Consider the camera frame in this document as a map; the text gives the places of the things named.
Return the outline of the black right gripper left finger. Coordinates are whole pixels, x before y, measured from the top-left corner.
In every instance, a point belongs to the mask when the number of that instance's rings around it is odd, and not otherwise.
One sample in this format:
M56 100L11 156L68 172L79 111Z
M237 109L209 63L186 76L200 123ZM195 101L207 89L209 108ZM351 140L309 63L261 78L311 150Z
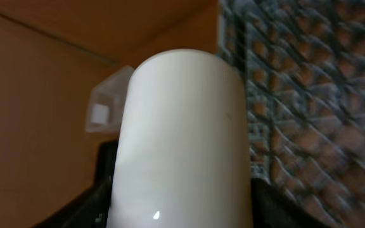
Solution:
M118 141L99 146L93 185L35 228L104 228L111 203Z

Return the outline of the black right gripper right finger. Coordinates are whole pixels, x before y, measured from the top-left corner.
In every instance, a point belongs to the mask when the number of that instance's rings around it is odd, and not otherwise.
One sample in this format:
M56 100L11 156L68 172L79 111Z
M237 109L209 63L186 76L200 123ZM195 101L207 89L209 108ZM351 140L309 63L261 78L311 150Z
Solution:
M329 228L262 179L251 180L255 228Z

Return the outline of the white ceramic mug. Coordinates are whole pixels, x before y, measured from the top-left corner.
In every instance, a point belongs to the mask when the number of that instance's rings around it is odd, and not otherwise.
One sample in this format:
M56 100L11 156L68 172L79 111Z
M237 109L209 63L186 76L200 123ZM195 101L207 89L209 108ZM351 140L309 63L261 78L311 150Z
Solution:
M109 227L251 227L243 82L220 58L166 51L128 86Z

